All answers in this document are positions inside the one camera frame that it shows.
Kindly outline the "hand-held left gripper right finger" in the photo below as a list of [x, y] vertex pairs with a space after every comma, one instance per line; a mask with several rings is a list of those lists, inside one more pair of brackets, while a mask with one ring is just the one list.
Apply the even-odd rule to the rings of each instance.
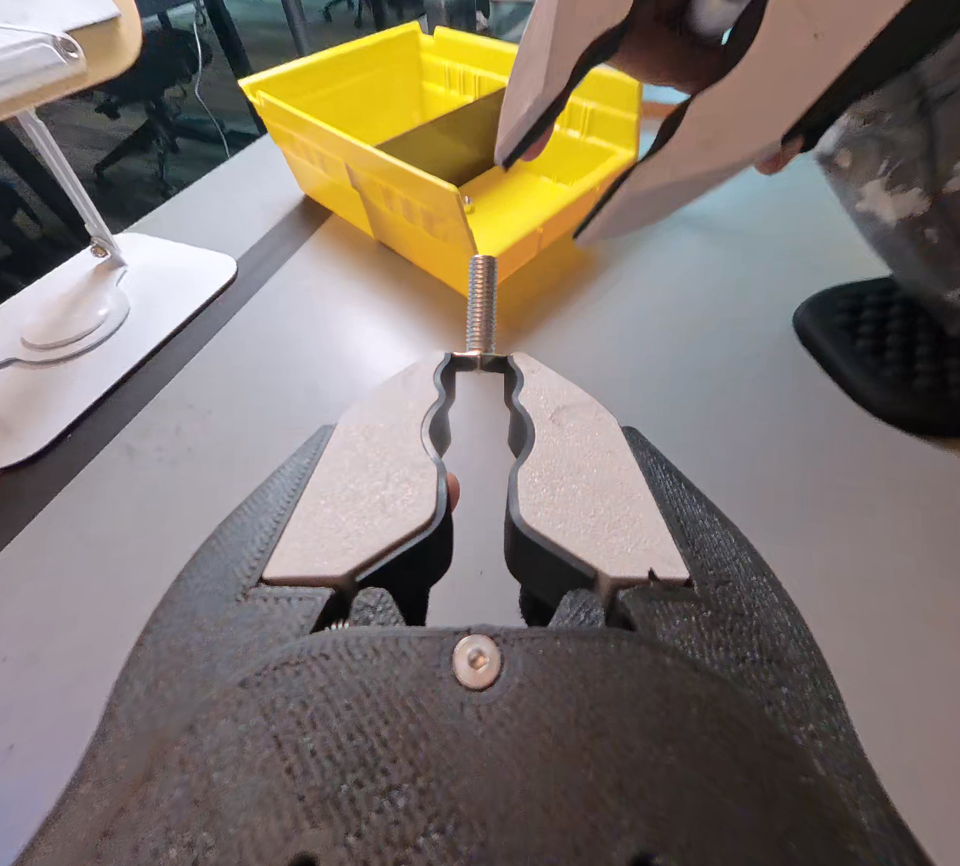
[[585, 590], [609, 607], [641, 584], [684, 585], [677, 538], [617, 418], [523, 352], [507, 358], [514, 455], [505, 518], [510, 574], [557, 607]]

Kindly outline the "person's right hand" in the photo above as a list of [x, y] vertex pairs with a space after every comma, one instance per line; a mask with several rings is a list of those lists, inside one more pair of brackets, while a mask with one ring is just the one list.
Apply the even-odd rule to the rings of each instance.
[[583, 77], [579, 68], [608, 62], [642, 83], [687, 94], [719, 77], [720, 37], [750, 0], [640, 0], [624, 31], [590, 37], [586, 22], [563, 23], [563, 12], [585, 12], [575, 0], [535, 0], [501, 107], [495, 160], [508, 167], [543, 152], [554, 121]]

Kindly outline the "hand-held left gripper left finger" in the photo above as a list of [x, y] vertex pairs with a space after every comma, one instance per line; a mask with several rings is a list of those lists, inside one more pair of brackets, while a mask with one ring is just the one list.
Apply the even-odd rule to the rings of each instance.
[[453, 552], [452, 355], [434, 352], [352, 404], [334, 426], [263, 569], [265, 584], [345, 596], [388, 591], [426, 608]]

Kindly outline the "black bin divider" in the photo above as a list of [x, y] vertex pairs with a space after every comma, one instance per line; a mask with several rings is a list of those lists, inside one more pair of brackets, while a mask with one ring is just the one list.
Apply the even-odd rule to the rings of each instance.
[[495, 168], [505, 88], [463, 104], [377, 145], [385, 155], [462, 188]]

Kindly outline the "person's right forearm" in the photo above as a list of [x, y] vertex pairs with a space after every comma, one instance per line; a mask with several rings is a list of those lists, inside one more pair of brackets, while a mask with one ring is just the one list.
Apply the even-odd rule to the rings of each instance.
[[958, 336], [958, 33], [852, 104], [814, 157], [899, 287]]

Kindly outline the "instruction sheet on stand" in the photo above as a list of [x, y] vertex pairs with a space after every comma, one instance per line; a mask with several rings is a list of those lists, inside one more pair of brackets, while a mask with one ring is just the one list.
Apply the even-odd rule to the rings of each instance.
[[38, 116], [112, 80], [139, 53], [134, 0], [114, 20], [1, 48], [1, 118], [79, 216], [86, 244], [1, 306], [1, 467], [48, 448], [236, 277], [229, 255], [150, 235], [115, 237]]

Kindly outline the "steel hex bolt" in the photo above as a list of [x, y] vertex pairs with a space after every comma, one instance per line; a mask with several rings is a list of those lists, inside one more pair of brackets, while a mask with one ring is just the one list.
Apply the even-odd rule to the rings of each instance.
[[502, 375], [508, 358], [497, 348], [498, 259], [475, 254], [468, 264], [464, 347], [450, 356], [458, 371]]

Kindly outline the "yellow plastic bin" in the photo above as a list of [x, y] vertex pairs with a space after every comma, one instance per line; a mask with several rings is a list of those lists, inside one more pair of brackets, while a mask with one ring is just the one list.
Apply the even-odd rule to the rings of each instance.
[[[606, 66], [575, 88], [545, 151], [463, 187], [378, 144], [506, 87], [516, 44], [411, 22], [241, 80], [305, 195], [451, 289], [466, 294], [474, 255], [498, 281], [572, 234], [638, 157], [642, 86]], [[469, 214], [462, 197], [471, 197]]]

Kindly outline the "small black box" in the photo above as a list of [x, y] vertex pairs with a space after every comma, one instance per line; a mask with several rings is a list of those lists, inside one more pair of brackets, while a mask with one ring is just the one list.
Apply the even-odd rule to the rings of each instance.
[[477, 26], [476, 0], [420, 0], [423, 13], [419, 18], [421, 31], [433, 35], [438, 28], [475, 34]]

